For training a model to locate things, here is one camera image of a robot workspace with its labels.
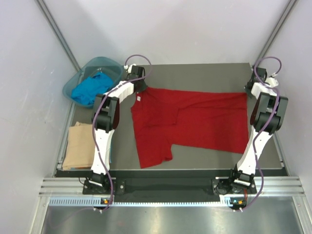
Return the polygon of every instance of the purple cable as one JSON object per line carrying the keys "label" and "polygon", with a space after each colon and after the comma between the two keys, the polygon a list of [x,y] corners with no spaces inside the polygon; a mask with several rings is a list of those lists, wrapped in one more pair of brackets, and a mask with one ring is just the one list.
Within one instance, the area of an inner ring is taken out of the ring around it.
{"label": "purple cable", "polygon": [[[97,139],[96,139],[96,134],[95,134],[95,122],[96,122],[96,119],[97,119],[97,117],[98,117],[98,114],[99,114],[100,110],[102,109],[102,106],[104,105],[104,103],[105,103],[107,97],[108,97],[112,92],[116,91],[116,90],[119,89],[121,86],[123,86],[123,85],[125,85],[125,84],[127,84],[127,83],[129,83],[129,82],[137,81],[137,80],[141,80],[141,79],[145,79],[145,78],[147,78],[147,77],[151,74],[151,72],[152,72],[152,64],[151,64],[150,60],[149,60],[147,57],[145,57],[144,55],[131,55],[131,56],[129,56],[129,57],[126,59],[126,61],[125,61],[125,65],[127,65],[128,60],[129,60],[130,58],[132,58],[132,57],[142,57],[142,58],[146,59],[146,60],[148,61],[149,65],[150,65],[150,67],[151,67],[149,73],[148,73],[147,75],[143,76],[143,77],[129,80],[129,81],[127,81],[127,82],[125,82],[125,83],[123,83],[123,84],[121,84],[121,85],[115,87],[115,88],[112,89],[111,91],[109,91],[109,92],[105,95],[105,97],[103,98],[101,104],[99,105],[99,107],[98,107],[98,109],[97,109],[97,112],[96,112],[95,115],[94,115],[93,122],[92,122],[92,137],[93,137],[93,141],[94,141],[94,143],[95,143],[95,145],[96,145],[96,148],[97,148],[97,153],[98,153],[98,156],[99,156],[99,160],[101,161],[101,164],[102,164],[102,166],[104,167],[104,169],[105,169],[105,171],[106,171],[106,174],[107,174],[107,176],[108,176],[108,178],[109,178],[109,182],[110,182],[110,185],[111,185],[111,194],[110,194],[109,202],[108,202],[107,206],[103,209],[103,211],[107,210],[107,209],[110,207],[110,205],[113,203],[113,192],[114,192],[114,188],[113,188],[113,180],[112,180],[111,174],[110,174],[109,171],[107,170],[107,168],[106,168],[106,166],[105,166],[105,163],[103,162],[102,157],[101,157],[101,153],[100,153],[100,150],[99,150],[99,146],[98,146]],[[68,219],[70,219],[70,218],[72,218],[73,216],[77,215],[79,212],[85,211],[85,210],[93,210],[93,208],[92,208],[92,207],[85,207],[85,208],[82,208],[82,209],[80,209],[80,210],[77,210],[77,211],[75,211],[74,213],[72,213],[71,215],[69,215],[67,218],[65,218],[60,224],[58,224],[58,225],[56,225],[56,226],[53,226],[53,225],[52,225],[52,220],[51,220],[51,215],[50,215],[50,216],[49,216],[49,225],[50,225],[51,229],[57,229],[59,226],[61,226],[62,224],[64,224]]]}
{"label": "purple cable", "polygon": [[273,116],[274,116],[274,114],[275,114],[275,112],[276,112],[276,110],[277,110],[278,100],[279,100],[279,90],[278,90],[277,88],[272,88],[272,87],[268,86],[266,83],[264,83],[264,82],[260,79],[260,77],[259,77],[259,75],[258,75],[258,73],[257,73],[256,68],[257,68],[258,65],[259,65],[263,60],[265,60],[265,59],[275,59],[275,60],[277,60],[277,61],[279,62],[279,68],[278,68],[277,72],[274,73],[275,75],[277,75],[277,74],[279,73],[279,71],[281,70],[281,68],[282,68],[282,61],[281,61],[279,58],[274,57],[274,56],[269,56],[269,57],[264,57],[264,58],[259,59],[259,60],[255,63],[254,68],[253,68],[254,74],[255,74],[255,76],[257,77],[258,81],[259,81],[260,83],[262,83],[263,85],[265,85],[268,89],[274,90],[274,91],[276,92],[276,99],[275,99],[275,104],[274,104],[274,107],[273,107],[273,109],[272,109],[272,112],[271,112],[271,114],[270,114],[270,116],[269,116],[269,118],[268,118],[268,121],[263,125],[263,127],[260,129],[260,131],[258,132],[258,134],[257,134],[257,135],[255,136],[255,138],[253,139],[254,158],[255,158],[256,167],[258,168],[259,173],[260,173],[260,176],[261,176],[261,187],[260,187],[258,193],[256,194],[256,196],[254,197],[254,199],[253,199],[245,208],[243,208],[242,210],[245,210],[245,209],[247,209],[248,207],[250,207],[250,206],[256,201],[256,199],[260,196],[260,194],[261,194],[261,192],[262,192],[262,190],[263,190],[264,176],[263,176],[263,172],[262,172],[262,170],[261,170],[261,168],[260,168],[260,165],[259,165],[259,162],[258,162],[257,149],[255,148],[255,141],[256,141],[257,138],[260,136],[260,134],[266,129],[266,127],[269,125],[270,121],[272,120],[272,118],[273,118]]}

